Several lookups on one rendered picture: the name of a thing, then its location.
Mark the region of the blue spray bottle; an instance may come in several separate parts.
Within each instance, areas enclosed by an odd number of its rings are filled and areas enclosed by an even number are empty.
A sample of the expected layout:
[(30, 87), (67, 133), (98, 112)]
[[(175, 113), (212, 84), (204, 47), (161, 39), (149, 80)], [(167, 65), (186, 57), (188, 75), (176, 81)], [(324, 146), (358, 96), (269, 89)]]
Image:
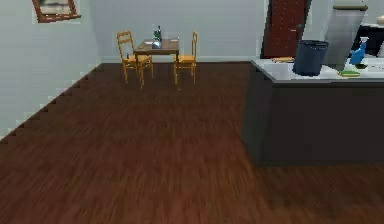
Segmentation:
[(349, 63), (351, 65), (357, 65), (360, 64), (365, 56), (365, 50), (366, 50), (366, 42), (369, 40), (368, 37), (361, 37), (360, 38), (360, 46), (357, 50), (355, 50), (351, 54), (351, 58)]

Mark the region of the yellow wooden chair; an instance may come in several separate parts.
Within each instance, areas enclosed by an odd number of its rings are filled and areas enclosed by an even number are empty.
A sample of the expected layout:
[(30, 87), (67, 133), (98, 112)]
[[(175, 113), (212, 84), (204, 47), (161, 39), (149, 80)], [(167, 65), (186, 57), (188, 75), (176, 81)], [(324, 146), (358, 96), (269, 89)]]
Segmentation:
[(128, 81), (128, 69), (132, 69), (135, 71), (140, 85), (143, 86), (145, 84), (144, 69), (154, 70), (152, 57), (135, 54), (133, 36), (130, 30), (118, 32), (116, 39), (125, 81)]
[(189, 69), (190, 74), (193, 77), (193, 82), (196, 82), (197, 43), (198, 33), (193, 31), (191, 40), (191, 53), (189, 55), (176, 55), (173, 58), (173, 73), (175, 83), (178, 83), (179, 69)]

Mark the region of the brown wooden dining table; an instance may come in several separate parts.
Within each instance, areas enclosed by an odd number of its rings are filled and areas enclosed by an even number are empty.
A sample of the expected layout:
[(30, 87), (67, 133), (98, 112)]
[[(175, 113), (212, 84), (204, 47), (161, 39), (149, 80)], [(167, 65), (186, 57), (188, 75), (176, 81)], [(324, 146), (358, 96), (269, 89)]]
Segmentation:
[(143, 40), (133, 51), (136, 63), (142, 61), (143, 58), (157, 55), (174, 55), (176, 57), (176, 61), (179, 61), (179, 53), (179, 42), (173, 41), (172, 39), (163, 39), (162, 41), (146, 39)]

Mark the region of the green plant in glass vase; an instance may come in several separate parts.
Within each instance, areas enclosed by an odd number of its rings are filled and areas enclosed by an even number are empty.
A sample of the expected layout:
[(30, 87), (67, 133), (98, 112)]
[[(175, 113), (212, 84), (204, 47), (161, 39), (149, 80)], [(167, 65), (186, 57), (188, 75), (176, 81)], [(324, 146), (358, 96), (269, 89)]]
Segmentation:
[(161, 33), (161, 27), (158, 27), (154, 31), (154, 38), (152, 42), (152, 48), (153, 49), (160, 49), (162, 47), (162, 33)]

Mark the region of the dark red room door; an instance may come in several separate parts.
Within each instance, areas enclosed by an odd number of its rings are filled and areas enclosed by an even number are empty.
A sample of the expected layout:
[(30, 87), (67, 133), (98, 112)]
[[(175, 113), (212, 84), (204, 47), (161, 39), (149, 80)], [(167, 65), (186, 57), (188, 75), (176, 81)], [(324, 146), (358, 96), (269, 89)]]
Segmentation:
[(294, 57), (311, 0), (268, 0), (260, 57)]

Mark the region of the dark kitchen counter island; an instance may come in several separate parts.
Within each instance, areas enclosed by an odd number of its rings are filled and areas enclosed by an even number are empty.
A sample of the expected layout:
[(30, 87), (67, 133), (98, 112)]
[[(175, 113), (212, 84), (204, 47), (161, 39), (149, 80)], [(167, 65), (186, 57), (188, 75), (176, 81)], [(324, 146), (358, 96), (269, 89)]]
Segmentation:
[(252, 62), (241, 137), (258, 165), (384, 162), (384, 69), (314, 77), (291, 63)]

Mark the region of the dark blue bin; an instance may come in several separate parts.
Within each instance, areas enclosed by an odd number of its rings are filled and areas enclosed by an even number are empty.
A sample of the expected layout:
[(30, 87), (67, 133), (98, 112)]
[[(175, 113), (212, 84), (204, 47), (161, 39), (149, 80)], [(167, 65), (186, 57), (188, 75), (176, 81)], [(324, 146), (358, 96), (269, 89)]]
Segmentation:
[(328, 49), (320, 40), (301, 40), (298, 44), (292, 71), (301, 76), (318, 76)]

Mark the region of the grey fridge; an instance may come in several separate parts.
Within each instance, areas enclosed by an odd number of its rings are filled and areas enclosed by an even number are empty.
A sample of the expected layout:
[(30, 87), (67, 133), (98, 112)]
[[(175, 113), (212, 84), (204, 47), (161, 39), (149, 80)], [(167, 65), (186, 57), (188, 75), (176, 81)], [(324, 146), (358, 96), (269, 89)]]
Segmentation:
[(367, 5), (335, 5), (328, 22), (325, 41), (328, 49), (323, 64), (343, 70)]

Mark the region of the brown framed wall picture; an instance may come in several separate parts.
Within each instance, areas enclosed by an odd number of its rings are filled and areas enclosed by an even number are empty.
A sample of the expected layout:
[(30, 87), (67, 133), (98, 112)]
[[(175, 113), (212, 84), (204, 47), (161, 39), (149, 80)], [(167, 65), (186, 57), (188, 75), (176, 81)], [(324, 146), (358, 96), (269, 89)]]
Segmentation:
[(53, 23), (80, 18), (75, 0), (32, 0), (37, 22)]

